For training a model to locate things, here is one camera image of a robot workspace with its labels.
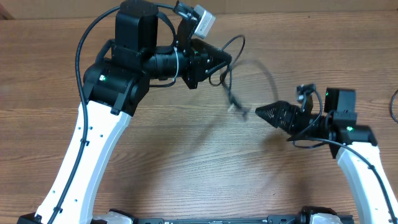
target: cable clip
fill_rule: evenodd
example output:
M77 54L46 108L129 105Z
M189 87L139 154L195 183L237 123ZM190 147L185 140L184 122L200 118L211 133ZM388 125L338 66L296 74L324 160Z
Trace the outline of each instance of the cable clip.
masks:
M177 71L175 72L175 76L173 78L173 82L175 82L175 79L177 78L178 72L180 70L180 62L178 61L178 52L177 52L177 48L176 47L174 47L174 52L175 52L175 58L177 59Z
M316 91L317 88L314 83L309 85L299 85L296 88L297 102L301 104L300 111L302 113L311 113L313 108L312 93Z
M87 141L87 139L86 139L86 140L80 139L80 142L83 142L83 143L85 143L85 144L86 144L86 146L88 146L88 145L89 145L89 143L90 143L90 141Z
M54 211L57 213L62 213L63 209L61 207L55 206Z

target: black cable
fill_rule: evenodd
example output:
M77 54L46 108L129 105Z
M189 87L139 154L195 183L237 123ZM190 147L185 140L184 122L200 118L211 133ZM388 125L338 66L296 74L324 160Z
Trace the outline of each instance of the black cable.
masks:
M321 142L321 143L318 143L318 144L315 144L315 145L312 145L312 146L298 146L298 145L296 145L296 141L292 141L292 144L293 144L294 147L297 147L297 148L300 148L300 149L316 149L318 147L321 147L321 146L325 145L325 143Z
M332 141L332 140L329 140L329 139L321 139L321 138L296 139L296 141L301 141L301 140L303 140L303 141L320 141L320 142L323 142L323 143L326 143L326 144L334 144L336 146L343 147L343 148L349 150L350 152L352 152L355 156L358 156L368 166L368 169L371 169L373 171L374 175L376 176L376 179L379 182L381 191L383 192L384 199L386 200L386 204L387 204L389 213L391 215L391 221L393 223L397 224L397 218L396 218L396 216L394 214L394 210L392 209L391 201L390 201L390 198L389 198L389 196L387 194L386 186L384 186L384 183L383 183L379 173L377 172L375 166L372 165L365 157L363 157L360 153L356 152L354 149L352 149L352 148L350 148L350 147L348 147L348 146L346 146L346 145L344 145L342 143L339 143L339 142L336 142L336 141Z
M398 94L398 90L393 94L393 96L392 96L392 98L391 98L391 103L390 103L390 115L391 115L391 118L392 118L396 123L398 123L398 119L395 117L394 112L393 112L392 109L393 109L393 107L394 107L394 100L395 100L397 94Z
M336 112L336 110L330 110L329 113L326 115L326 117L325 117L325 130L329 129L329 118L335 112Z
M168 5L168 4L162 4L162 3L154 3L154 4L155 4L155 6L157 6L157 7L163 7L163 8L165 8L165 9L171 9L171 10L174 9L174 6L171 6L171 5Z
M301 130L301 132L299 132L298 134L290 137L287 139L287 141L295 141L297 140L297 138L301 137L303 134L305 134L306 131L308 131L322 116L322 110L323 110L323 106L322 106L322 99L321 96L319 94L318 91L315 90L315 94L318 97L318 101L319 101L319 114L317 116L317 118L315 118L315 120L312 121L312 123L310 125L308 125L306 128L304 128L303 130Z
M167 83L167 84L149 85L149 87L153 87L153 88L167 88L167 87L171 87L171 86L174 86L175 80L176 80L176 79L174 79L172 82Z
M237 35L237 36L233 37L231 40L229 40L229 41L224 45L224 47L223 47L221 50L224 51L225 48L227 48L232 42L234 42L234 41L235 41L236 39L238 39L238 38L242 38L242 39L243 39L242 47L241 47L241 50L239 51L238 55L236 56L236 58L234 59L234 61L233 61L232 63L230 63L229 65L227 65L226 70L225 70L223 73L221 73L221 75L220 75L220 82L219 82L219 83L214 84L214 83L211 81L211 76L209 77L209 83L210 83L212 86L219 86L219 85L222 85L222 86L224 87L224 89L226 90L226 92L227 92L229 103L230 103L231 105L235 105L235 107L236 107L239 111L241 111L242 114L243 114L243 116L245 117L245 116L247 115L247 113L249 112L249 109L244 108L244 107L242 106L242 104L238 101L238 99L232 94L232 80L233 80L232 69L233 69L233 67L235 66L235 63L238 61L238 59L240 58L240 56L241 56L241 54L242 54L242 52L243 52L244 45L245 45L245 43L246 43L246 38L245 38L245 36L242 35L242 34L240 34L240 35ZM228 73L229 73L229 86L225 83L225 78L226 78L226 76L227 76Z
M79 95L80 95L80 101L81 101L81 107L83 108L83 137L81 137L81 144L80 144L80 148L76 157L76 161L75 164L73 165L72 171L70 172L69 178L67 183L65 184L65 188L62 191L62 194L60 196L60 200L57 203L57 206L54 208L54 212L50 217L50 220L48 222L48 224L52 224L55 220L55 217L58 215L58 212L61 210L61 205L63 203L63 201L65 200L65 197L68 193L69 187L72 183L73 178L75 177L77 168L79 166L80 163L80 159L81 156L83 155L83 150L85 148L86 145L86 140L87 140L87 130L88 130L88 113L87 113L87 105L86 105L86 97L85 94L83 92L83 87L81 85L81 77L80 77L80 52L81 52L81 48L83 47L83 43L85 41L85 39L87 38L88 34L90 33L90 31L92 30L92 28L94 28L94 26L103 18L105 18L106 16L112 14L113 12L116 12L117 10L120 9L120 6L114 7L110 10L108 10L107 12L105 12L104 14L100 15L98 18L96 18L86 29L85 33L83 34L83 36L80 39L80 42L78 44L77 47L77 51L76 51L76 58L75 58L75 71L76 71L76 80L77 80L77 88L79 90Z

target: wooden table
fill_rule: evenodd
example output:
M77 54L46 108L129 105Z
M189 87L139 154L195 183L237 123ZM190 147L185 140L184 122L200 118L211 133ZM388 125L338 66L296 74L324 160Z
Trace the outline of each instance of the wooden table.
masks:
M75 50L92 20L0 22L1 223L36 211L55 179L79 104ZM151 89L113 152L95 212L229 218L318 205L356 215L348 183L327 147L296 149L253 113L276 100L294 102L296 85L312 82L321 93L327 86L357 90L358 123L373 128L397 193L398 124L388 112L398 88L397 24L396 11L219 16L207 42L222 46L236 34L247 37L233 90L251 106L249 119L227 112L224 90L208 82L197 90L182 80ZM82 72L113 36L114 18L92 31ZM161 24L159 45L170 40ZM228 51L236 55L240 44Z

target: robotic arm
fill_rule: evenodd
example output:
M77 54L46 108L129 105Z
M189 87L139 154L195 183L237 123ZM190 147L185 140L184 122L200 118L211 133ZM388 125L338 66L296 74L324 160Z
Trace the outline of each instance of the robotic arm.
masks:
M297 87L301 107L286 101L256 109L256 114L292 137L288 141L311 140L328 144L331 155L343 170L359 213L361 223L395 223L398 203L382 168L380 150L369 126L357 125L354 90L327 88L326 116L311 114L315 85Z
M173 9L183 18L177 33L158 6ZM156 46L158 18L172 30L174 40L170 46ZM18 223L132 223L134 219L122 212L93 217L96 192L109 157L138 103L152 87L150 79L173 78L171 84L154 86L166 87L182 77L190 89L195 89L198 82L231 63L226 52L192 38L205 38L214 21L215 16L201 6L191 8L181 2L175 7L140 0L121 3L115 39L105 43L95 63L85 72L84 101L58 176L37 212L20 217ZM82 44L81 41L76 54L77 63ZM105 58L109 49L111 58ZM84 116L85 110L89 119ZM87 135L81 138L85 126Z

